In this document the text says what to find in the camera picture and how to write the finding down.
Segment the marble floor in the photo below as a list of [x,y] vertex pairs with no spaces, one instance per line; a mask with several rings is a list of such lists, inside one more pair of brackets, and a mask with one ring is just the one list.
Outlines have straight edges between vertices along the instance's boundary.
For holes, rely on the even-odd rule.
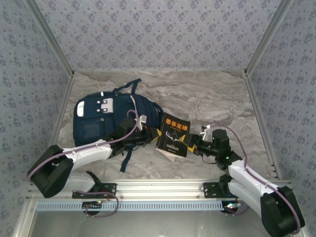
[[[162,106],[165,112],[191,122],[191,133],[202,125],[224,124],[240,137],[249,157],[249,165],[265,178],[272,178],[270,162],[262,141],[248,91],[240,71],[117,71],[75,73],[57,144],[73,147],[73,110],[82,97],[100,91],[112,91],[141,78],[137,94]],[[232,149],[243,157],[241,148],[228,131]],[[97,161],[81,167],[102,179],[216,179],[223,174],[216,165],[206,164],[193,154],[174,162],[147,145],[132,153],[126,172],[119,171],[125,156]]]

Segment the patterned wallpaper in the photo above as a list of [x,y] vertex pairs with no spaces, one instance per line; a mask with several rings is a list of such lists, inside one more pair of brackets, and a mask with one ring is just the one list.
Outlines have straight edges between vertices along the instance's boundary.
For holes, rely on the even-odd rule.
[[0,236],[9,237],[68,76],[23,0],[1,0],[0,9]]
[[285,178],[316,236],[316,2],[296,0],[252,81]]
[[37,0],[74,70],[242,69],[279,0]]

